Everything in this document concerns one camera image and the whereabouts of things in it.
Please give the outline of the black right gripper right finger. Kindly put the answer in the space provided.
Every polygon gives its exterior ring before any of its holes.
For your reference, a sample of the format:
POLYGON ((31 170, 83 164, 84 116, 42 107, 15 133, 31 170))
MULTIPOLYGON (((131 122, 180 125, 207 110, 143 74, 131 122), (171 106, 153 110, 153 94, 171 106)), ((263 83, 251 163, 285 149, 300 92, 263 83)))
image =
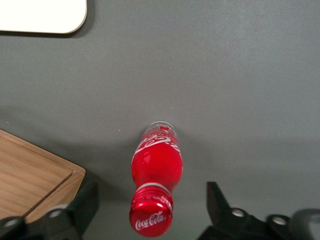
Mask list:
POLYGON ((206 208, 211 220, 199 240, 292 240, 290 218, 271 214, 262 221, 237 207, 231 207, 214 181, 206 183, 206 208))

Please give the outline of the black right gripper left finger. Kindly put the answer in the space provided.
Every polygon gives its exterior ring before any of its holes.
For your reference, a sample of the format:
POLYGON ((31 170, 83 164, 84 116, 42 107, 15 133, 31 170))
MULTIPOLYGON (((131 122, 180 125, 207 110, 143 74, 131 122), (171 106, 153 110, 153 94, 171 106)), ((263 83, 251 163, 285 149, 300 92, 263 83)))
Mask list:
POLYGON ((67 205, 57 205, 39 219, 27 222, 23 216, 0 220, 2 240, 82 240, 98 211, 98 184, 86 185, 67 205))

